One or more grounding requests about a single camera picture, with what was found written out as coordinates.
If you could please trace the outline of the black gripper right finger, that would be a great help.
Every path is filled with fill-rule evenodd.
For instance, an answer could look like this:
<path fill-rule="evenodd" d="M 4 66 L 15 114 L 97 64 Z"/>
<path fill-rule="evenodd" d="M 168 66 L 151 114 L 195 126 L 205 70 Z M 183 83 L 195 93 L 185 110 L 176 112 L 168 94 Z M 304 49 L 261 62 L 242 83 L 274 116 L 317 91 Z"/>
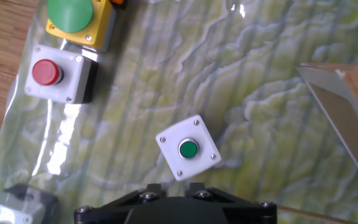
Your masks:
<path fill-rule="evenodd" d="M 220 208 L 229 223 L 277 224 L 278 209 L 274 202 L 250 202 L 203 183 L 190 183 L 186 197 L 212 203 Z"/>

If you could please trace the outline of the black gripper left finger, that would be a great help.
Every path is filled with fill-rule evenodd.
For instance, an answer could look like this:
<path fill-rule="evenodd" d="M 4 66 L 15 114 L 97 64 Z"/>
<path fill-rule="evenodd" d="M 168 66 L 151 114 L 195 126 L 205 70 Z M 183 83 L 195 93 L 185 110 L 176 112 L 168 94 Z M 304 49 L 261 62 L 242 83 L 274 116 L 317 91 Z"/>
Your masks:
<path fill-rule="evenodd" d="M 101 207 L 84 205 L 74 211 L 74 224 L 124 223 L 136 206 L 167 198 L 167 188 L 162 184 L 148 184 Z"/>

